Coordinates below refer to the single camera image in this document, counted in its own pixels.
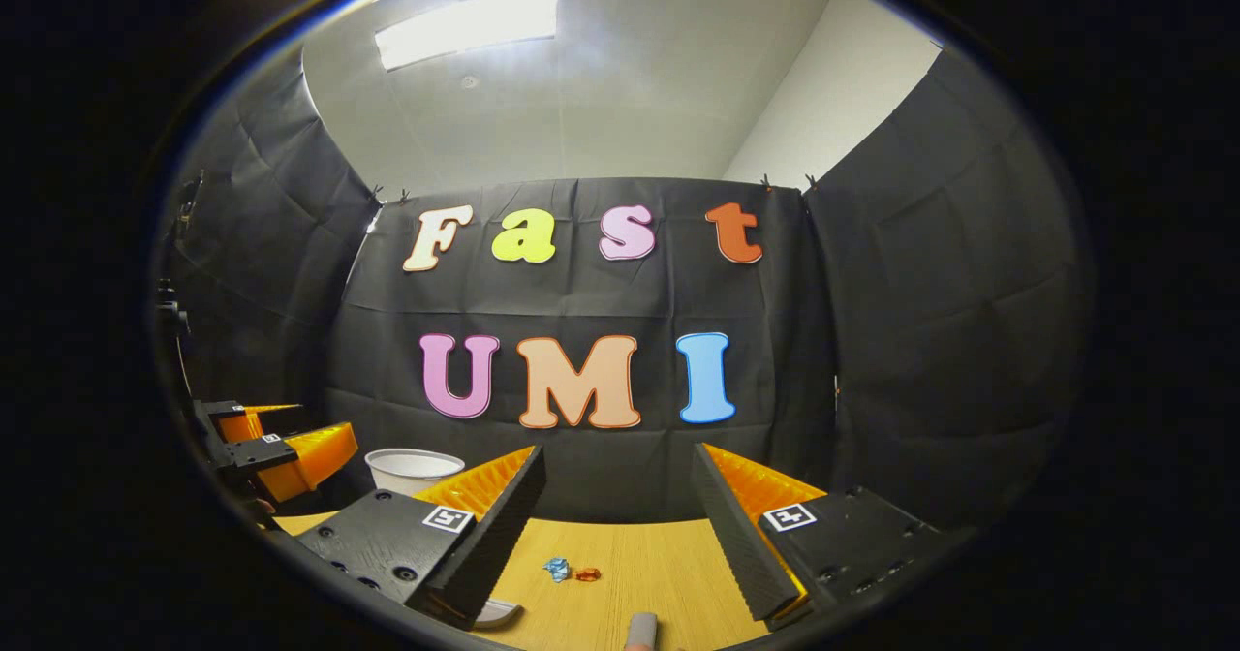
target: wooden table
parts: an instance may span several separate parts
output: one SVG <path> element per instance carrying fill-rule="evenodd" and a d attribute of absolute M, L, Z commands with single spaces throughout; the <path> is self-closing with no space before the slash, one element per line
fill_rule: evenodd
<path fill-rule="evenodd" d="M 277 518 L 299 534 L 334 513 Z M 601 578 L 554 583 L 554 557 Z M 621 651 L 635 613 L 658 616 L 658 651 L 706 651 L 766 634 L 754 621 L 708 521 L 588 525 L 531 520 L 492 598 L 525 610 L 507 626 L 472 634 L 531 651 Z"/>

